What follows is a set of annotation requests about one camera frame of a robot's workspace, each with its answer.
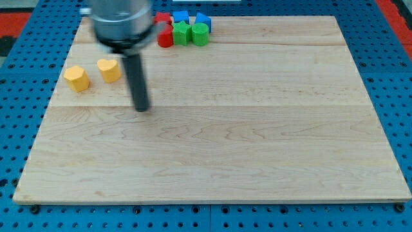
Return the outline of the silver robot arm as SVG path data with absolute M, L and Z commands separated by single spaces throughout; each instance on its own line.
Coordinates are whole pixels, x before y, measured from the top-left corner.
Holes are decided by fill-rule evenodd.
M 155 23 L 150 0 L 87 0 L 80 15 L 92 21 L 97 41 L 111 53 L 122 56 L 122 64 L 138 112 L 151 107 L 141 51 L 156 40 L 165 22 Z

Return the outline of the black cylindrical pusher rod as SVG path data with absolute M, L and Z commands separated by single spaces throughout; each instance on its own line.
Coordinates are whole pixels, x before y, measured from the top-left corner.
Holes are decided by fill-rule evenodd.
M 135 110 L 137 112 L 147 111 L 150 108 L 150 102 L 140 54 L 124 56 L 122 64 Z

